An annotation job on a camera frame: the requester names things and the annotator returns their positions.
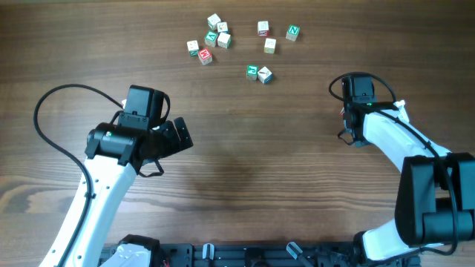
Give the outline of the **hammer picture wooden block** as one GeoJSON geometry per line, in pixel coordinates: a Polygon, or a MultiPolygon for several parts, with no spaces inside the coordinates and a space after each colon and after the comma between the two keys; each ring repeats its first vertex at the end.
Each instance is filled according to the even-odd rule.
{"type": "Polygon", "coordinates": [[[267,67],[262,67],[258,71],[258,79],[263,83],[263,84],[268,84],[273,78],[273,73],[272,71],[267,68],[267,67]]]}

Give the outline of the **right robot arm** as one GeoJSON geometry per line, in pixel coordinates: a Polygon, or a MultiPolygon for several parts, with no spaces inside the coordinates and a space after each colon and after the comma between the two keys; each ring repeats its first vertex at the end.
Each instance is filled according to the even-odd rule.
{"type": "Polygon", "coordinates": [[[410,124],[405,103],[380,102],[377,76],[350,72],[342,85],[343,134],[352,145],[375,145],[398,168],[394,218],[355,235],[349,264],[408,264],[421,253],[450,256],[474,239],[474,156],[437,145],[410,124]]]}

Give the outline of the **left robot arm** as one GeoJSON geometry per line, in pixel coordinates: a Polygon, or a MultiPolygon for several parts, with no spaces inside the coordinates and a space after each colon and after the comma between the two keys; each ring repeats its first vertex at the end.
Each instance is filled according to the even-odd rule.
{"type": "Polygon", "coordinates": [[[191,148],[184,119],[168,120],[169,96],[132,85],[110,122],[102,122],[87,137],[84,162],[44,135],[38,135],[69,157],[82,172],[79,187],[59,233],[42,266],[96,266],[111,224],[141,168],[191,148]]]}

